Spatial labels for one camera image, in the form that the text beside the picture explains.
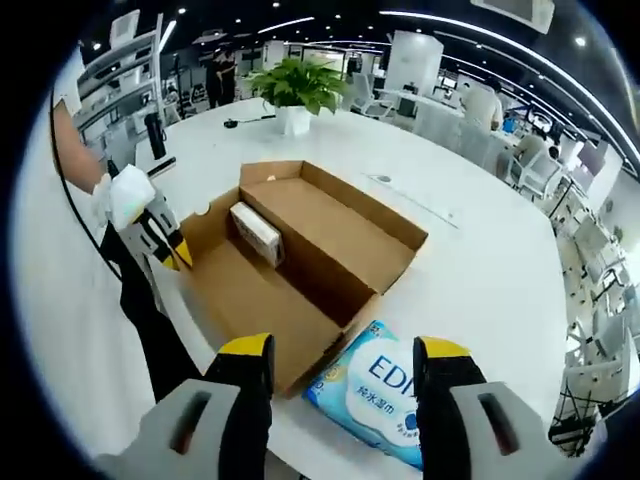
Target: floor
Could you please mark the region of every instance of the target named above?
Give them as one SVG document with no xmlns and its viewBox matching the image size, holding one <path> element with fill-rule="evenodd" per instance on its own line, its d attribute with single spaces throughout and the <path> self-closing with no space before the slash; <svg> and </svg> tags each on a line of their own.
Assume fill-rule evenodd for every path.
<svg viewBox="0 0 640 480">
<path fill-rule="evenodd" d="M 264 462 L 265 480 L 299 480 L 300 474 L 284 463 L 273 453 L 267 451 Z"/>
</svg>

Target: round white table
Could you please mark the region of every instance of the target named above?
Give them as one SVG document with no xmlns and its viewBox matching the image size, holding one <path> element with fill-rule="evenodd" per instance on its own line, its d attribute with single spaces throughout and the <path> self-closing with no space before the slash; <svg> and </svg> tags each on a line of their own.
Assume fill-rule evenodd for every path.
<svg viewBox="0 0 640 480">
<path fill-rule="evenodd" d="M 562 269 L 549 219 L 499 180 L 423 138 L 339 111 L 313 118 L 299 138 L 273 120 L 223 127 L 267 113 L 261 99 L 189 118 L 167 129 L 175 167 L 154 179 L 178 219 L 205 211 L 237 185 L 242 163 L 308 160 L 389 205 L 428 233 L 375 318 L 398 337 L 431 335 L 471 349 L 489 381 L 503 381 L 549 425 L 565 351 Z M 156 164 L 148 142 L 136 163 Z M 384 183 L 376 178 L 390 177 Z M 183 301 L 179 274 L 152 264 L 164 306 L 201 369 L 213 350 Z M 421 478 L 356 440 L 301 397 L 275 399 L 269 449 L 311 479 Z"/>
</svg>

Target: green plant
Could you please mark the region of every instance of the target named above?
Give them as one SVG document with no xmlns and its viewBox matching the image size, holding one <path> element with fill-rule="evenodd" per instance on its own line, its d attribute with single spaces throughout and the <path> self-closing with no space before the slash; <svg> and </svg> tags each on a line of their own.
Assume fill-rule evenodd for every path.
<svg viewBox="0 0 640 480">
<path fill-rule="evenodd" d="M 324 65 L 285 58 L 251 80 L 251 88 L 274 107 L 305 106 L 314 115 L 322 107 L 336 113 L 336 93 L 346 89 L 340 73 Z"/>
</svg>

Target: computer monitor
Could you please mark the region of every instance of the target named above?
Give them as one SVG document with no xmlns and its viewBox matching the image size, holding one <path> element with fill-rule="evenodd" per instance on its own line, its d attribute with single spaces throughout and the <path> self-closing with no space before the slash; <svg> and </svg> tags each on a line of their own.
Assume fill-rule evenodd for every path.
<svg viewBox="0 0 640 480">
<path fill-rule="evenodd" d="M 449 88 L 456 88 L 456 85 L 458 84 L 458 82 L 456 82 L 455 80 L 451 79 L 451 78 L 444 78 L 442 80 L 442 85 L 445 87 L 449 87 Z"/>
<path fill-rule="evenodd" d="M 582 150 L 578 153 L 578 159 L 594 177 L 598 175 L 602 167 L 604 167 L 602 153 L 598 152 L 596 146 L 589 141 L 585 142 Z"/>
</svg>

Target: ceiling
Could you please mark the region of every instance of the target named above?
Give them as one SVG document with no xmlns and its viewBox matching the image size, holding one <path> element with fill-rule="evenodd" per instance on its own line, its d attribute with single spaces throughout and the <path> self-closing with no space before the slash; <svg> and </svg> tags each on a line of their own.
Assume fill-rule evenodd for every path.
<svg viewBox="0 0 640 480">
<path fill-rule="evenodd" d="M 520 91 L 519 94 L 524 98 L 531 99 L 526 93 L 529 91 L 538 97 L 538 100 L 533 99 L 534 102 L 543 101 L 547 109 L 550 106 L 563 113 L 571 123 L 601 134 L 619 145 L 623 157 L 630 162 L 626 169 L 632 174 L 634 171 L 640 172 L 640 155 L 636 155 L 640 150 L 640 123 L 636 120 L 637 100 L 634 100 L 639 90 L 640 58 L 635 51 L 632 52 L 633 32 L 627 26 L 622 28 L 616 12 L 603 8 L 602 2 L 587 1 L 578 5 L 575 0 L 554 0 L 553 21 L 548 34 L 543 35 L 508 17 L 478 8 L 470 0 L 323 0 L 313 4 L 299 0 L 277 1 L 280 4 L 278 8 L 274 8 L 274 0 L 120 0 L 87 28 L 83 37 L 85 61 L 90 61 L 105 48 L 93 51 L 93 42 L 108 45 L 111 21 L 135 8 L 142 12 L 139 32 L 154 28 L 158 13 L 164 14 L 165 26 L 169 20 L 177 19 L 177 26 L 164 50 L 168 53 L 192 45 L 203 31 L 210 29 L 222 29 L 228 33 L 227 40 L 236 34 L 250 34 L 236 38 L 235 46 L 241 47 L 256 45 L 256 42 L 260 45 L 273 35 L 289 41 L 305 41 L 308 38 L 310 42 L 330 40 L 330 36 L 332 40 L 358 40 L 362 35 L 366 41 L 388 42 L 387 34 L 393 34 L 395 30 L 415 31 L 419 28 L 422 33 L 435 35 L 444 44 L 445 55 L 460 60 L 445 58 L 445 68 L 462 68 L 487 77 L 487 72 L 482 70 L 484 68 L 520 85 L 524 92 Z M 179 8 L 185 8 L 186 12 L 179 14 Z M 603 109 L 614 117 L 624 133 L 620 133 L 607 113 L 594 106 L 588 95 L 561 73 L 521 49 L 461 26 L 379 13 L 385 10 L 454 19 L 514 40 L 547 58 L 577 80 L 602 103 Z M 336 14 L 340 15 L 339 19 L 335 18 Z M 309 16 L 315 19 L 257 34 L 263 28 Z M 580 48 L 576 44 L 577 36 L 585 38 L 585 47 Z M 476 43 L 485 48 L 476 48 Z M 198 43 L 193 48 L 204 53 L 215 49 L 216 43 L 209 42 L 204 46 Z"/>
</svg>

